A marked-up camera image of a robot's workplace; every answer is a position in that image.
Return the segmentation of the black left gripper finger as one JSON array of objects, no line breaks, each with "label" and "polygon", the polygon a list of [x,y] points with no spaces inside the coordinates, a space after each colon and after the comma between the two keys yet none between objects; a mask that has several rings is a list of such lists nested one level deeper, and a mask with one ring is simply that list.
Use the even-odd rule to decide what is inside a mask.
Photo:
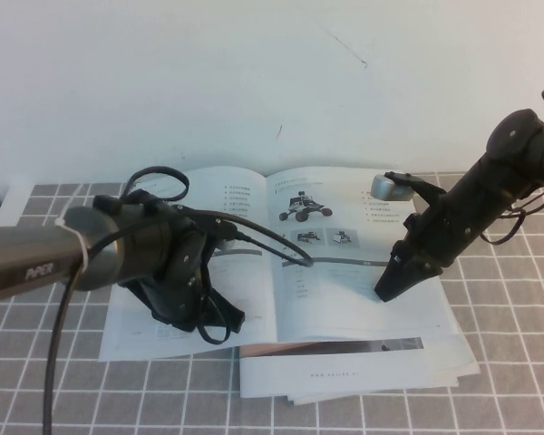
[{"label": "black left gripper finger", "polygon": [[205,325],[228,328],[231,333],[239,334],[246,319],[245,313],[215,290],[209,278],[205,279],[205,287]]},{"label": "black left gripper finger", "polygon": [[196,317],[194,314],[190,314],[186,311],[167,310],[158,311],[151,310],[152,317],[166,325],[173,326],[186,333],[192,333],[196,330]]}]

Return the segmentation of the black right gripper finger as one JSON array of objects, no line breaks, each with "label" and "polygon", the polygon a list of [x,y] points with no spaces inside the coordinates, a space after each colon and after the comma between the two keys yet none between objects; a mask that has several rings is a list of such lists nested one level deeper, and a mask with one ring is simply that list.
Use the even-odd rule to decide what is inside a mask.
[{"label": "black right gripper finger", "polygon": [[411,286],[418,285],[427,279],[438,275],[438,266],[433,262],[422,259],[414,259],[410,264]]},{"label": "black right gripper finger", "polygon": [[387,303],[418,283],[418,266],[412,258],[392,256],[374,287],[380,300]]}]

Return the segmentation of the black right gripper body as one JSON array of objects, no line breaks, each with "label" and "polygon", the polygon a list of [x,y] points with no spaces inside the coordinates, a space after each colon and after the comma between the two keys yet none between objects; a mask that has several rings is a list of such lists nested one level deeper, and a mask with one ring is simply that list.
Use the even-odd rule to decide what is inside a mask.
[{"label": "black right gripper body", "polygon": [[392,256],[402,259],[422,259],[438,266],[438,276],[451,265],[454,234],[448,208],[430,206],[421,214],[410,215],[403,223],[407,228],[404,239],[393,245]]}]

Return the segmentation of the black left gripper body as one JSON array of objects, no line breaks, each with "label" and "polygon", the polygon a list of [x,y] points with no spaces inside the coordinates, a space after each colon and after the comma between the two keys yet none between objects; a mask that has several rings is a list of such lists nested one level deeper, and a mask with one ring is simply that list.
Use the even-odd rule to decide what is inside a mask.
[{"label": "black left gripper body", "polygon": [[194,314],[195,331],[204,334],[207,328],[205,279],[210,279],[208,261],[215,250],[215,240],[188,217],[178,217],[169,226],[175,236],[175,246],[170,249],[166,264],[151,275],[124,281],[121,286],[150,311],[178,310]]}]

